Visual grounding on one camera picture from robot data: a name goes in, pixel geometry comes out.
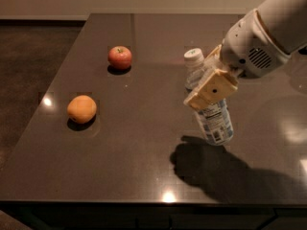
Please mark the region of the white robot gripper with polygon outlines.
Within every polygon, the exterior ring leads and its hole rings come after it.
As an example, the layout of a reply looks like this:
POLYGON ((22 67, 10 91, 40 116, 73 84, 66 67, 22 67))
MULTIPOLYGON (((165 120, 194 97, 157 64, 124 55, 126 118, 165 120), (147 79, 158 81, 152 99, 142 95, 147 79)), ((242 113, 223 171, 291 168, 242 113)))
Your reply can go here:
POLYGON ((258 10, 252 10, 226 33, 204 59, 209 69, 187 72, 185 87, 189 90, 183 103, 202 110, 235 93, 238 81, 227 71, 241 71, 243 78, 262 78, 286 64, 290 55, 276 44, 265 27, 258 10))

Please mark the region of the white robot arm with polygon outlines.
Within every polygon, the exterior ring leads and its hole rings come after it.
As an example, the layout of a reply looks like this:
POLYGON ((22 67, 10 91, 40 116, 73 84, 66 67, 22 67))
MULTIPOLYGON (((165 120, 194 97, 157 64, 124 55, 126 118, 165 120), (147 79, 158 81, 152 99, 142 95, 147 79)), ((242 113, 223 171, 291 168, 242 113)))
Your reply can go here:
POLYGON ((226 33, 191 76, 184 104, 202 110, 232 95, 238 79, 257 79, 286 64, 307 44, 307 0, 266 0, 226 33))

